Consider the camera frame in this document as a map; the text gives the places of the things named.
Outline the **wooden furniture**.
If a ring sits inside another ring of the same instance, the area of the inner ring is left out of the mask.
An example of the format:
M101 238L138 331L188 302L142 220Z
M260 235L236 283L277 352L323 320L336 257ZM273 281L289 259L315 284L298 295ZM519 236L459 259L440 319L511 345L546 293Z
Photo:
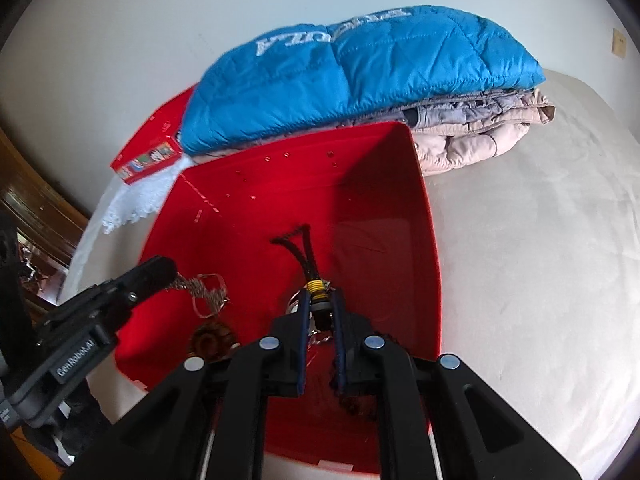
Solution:
M55 308L88 219L40 177L5 134L1 210L17 228L27 301L40 311Z

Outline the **blue puffer jacket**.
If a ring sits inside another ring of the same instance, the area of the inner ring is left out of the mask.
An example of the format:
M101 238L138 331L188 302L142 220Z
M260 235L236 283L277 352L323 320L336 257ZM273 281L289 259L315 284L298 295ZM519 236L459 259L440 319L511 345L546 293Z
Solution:
M282 27L224 53L194 87L180 144L204 155L439 96L543 82L536 58L488 18L403 6Z

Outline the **folded beige grey clothes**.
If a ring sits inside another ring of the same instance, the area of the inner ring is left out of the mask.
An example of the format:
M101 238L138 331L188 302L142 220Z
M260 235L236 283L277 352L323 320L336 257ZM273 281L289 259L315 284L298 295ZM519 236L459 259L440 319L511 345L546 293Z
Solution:
M383 108L372 114L322 122L246 141L220 150L196 155L202 164L253 146L324 130L356 127L381 122L400 122L411 131L421 174L436 176L498 157L514 147L533 126L552 122L555 106L540 89L490 90L436 96L403 106Z

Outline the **white lace cloth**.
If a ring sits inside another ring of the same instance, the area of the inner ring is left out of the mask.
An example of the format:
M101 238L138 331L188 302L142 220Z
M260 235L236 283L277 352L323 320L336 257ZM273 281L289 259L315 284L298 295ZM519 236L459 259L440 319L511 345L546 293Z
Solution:
M168 168L134 184L114 177L107 185L74 253L60 300L92 284L116 278L141 255L143 239L182 170L194 165L181 156Z

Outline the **beige wall socket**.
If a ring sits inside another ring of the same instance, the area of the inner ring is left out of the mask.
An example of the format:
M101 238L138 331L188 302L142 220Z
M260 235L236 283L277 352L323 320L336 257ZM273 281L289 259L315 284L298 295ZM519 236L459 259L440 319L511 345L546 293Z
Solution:
M617 28L613 29L612 33L612 53L618 58L626 58L627 52L627 38Z

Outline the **red plastic tray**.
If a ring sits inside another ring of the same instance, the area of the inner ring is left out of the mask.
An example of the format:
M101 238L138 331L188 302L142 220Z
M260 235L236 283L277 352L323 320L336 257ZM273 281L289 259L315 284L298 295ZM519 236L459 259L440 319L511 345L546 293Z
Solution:
M244 346L268 334L305 284L300 263L270 243L305 224L320 275L342 290L349 312L414 356L439 354L432 216L413 138L399 122L291 136L184 170L140 261L169 257L207 287L220 276L229 300L214 320ZM151 391L186 358L204 323L188 292L159 292L120 330L117 369ZM332 344L310 347L307 359L304 395L269 400L267 453L380 474L373 415L350 414L330 387Z

